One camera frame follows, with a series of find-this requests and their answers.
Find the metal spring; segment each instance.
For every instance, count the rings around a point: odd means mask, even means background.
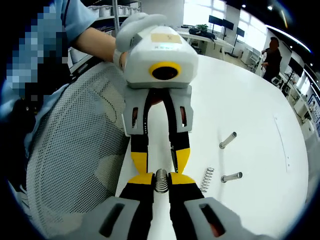
[[[206,193],[207,190],[209,189],[209,185],[210,185],[211,179],[213,177],[214,171],[215,171],[215,169],[212,167],[208,167],[206,169],[205,174],[204,174],[204,178],[202,180],[201,187],[200,187],[201,192]]]
[[[168,188],[168,174],[167,171],[160,168],[155,173],[155,187],[154,190],[160,194],[166,193]]]

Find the metal pin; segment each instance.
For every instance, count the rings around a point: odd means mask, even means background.
[[[220,142],[219,148],[225,149],[225,147],[236,137],[237,137],[237,133],[234,131],[233,133],[230,134],[230,136],[227,137],[226,140],[224,140],[223,142]]]
[[[228,176],[223,175],[221,177],[221,182],[226,183],[226,182],[231,181],[231,180],[240,179],[240,178],[242,178],[242,176],[243,176],[242,172],[237,172],[235,174],[231,174],[231,175],[228,175]]]

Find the window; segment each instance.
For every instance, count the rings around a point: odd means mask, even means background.
[[[306,77],[300,90],[301,94],[306,95],[309,88],[310,88],[310,81],[309,81],[309,78]]]
[[[183,12],[183,24],[198,25],[207,24],[209,29],[213,24],[209,23],[209,15],[224,19],[226,15],[226,2],[221,0],[185,0]],[[214,25],[214,31],[221,33],[222,26]]]
[[[259,51],[263,50],[268,30],[262,21],[241,9],[238,27],[244,30],[244,37],[238,36],[239,41]]]

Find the white container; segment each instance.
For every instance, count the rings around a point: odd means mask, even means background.
[[[128,10],[127,10],[127,13],[126,13],[127,15],[132,15],[132,7],[128,7]]]
[[[99,6],[88,6],[88,9],[91,10],[91,12],[93,12],[95,17],[99,17],[99,12],[100,12],[100,7]]]
[[[99,17],[109,17],[111,16],[111,9],[112,6],[108,6],[108,5],[103,5],[100,7],[100,11],[99,11]]]
[[[125,15],[125,6],[118,6],[118,15]]]
[[[72,59],[71,59],[71,54],[70,54],[70,51],[71,51],[72,48],[69,48],[68,49],[68,67],[71,68],[74,64],[72,62]]]
[[[130,15],[130,7],[129,6],[124,6],[123,15]]]
[[[70,50],[70,55],[71,55],[72,63],[75,64],[79,62],[81,59],[83,59],[85,56],[87,56],[88,54],[72,47]]]
[[[138,8],[131,7],[131,15],[136,14],[138,12]]]

